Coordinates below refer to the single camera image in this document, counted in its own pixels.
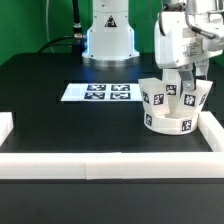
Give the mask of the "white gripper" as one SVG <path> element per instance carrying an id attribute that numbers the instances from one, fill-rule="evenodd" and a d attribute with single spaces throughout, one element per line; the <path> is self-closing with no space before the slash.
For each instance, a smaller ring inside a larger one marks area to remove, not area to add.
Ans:
<path id="1" fill-rule="evenodd" d="M 159 21 L 154 28 L 155 60 L 159 68 L 178 68 L 185 91 L 195 90 L 193 65 L 196 66 L 196 78 L 206 80 L 209 70 L 208 58 L 219 56 L 224 52 L 224 21 L 220 14 L 200 14 L 189 16 L 191 23 L 217 35 L 208 39 L 190 30 L 185 23 L 183 12 L 162 12 L 162 28 Z"/>

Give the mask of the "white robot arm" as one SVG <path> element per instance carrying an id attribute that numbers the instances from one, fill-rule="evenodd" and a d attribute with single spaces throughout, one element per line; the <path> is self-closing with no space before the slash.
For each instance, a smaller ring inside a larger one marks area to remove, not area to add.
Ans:
<path id="1" fill-rule="evenodd" d="M 117 67 L 138 59 L 128 6 L 129 0 L 93 0 L 84 62 Z M 185 90 L 195 90 L 208 60 L 224 52 L 223 13 L 224 0 L 169 0 L 158 13 L 155 61 L 161 69 L 176 69 Z"/>

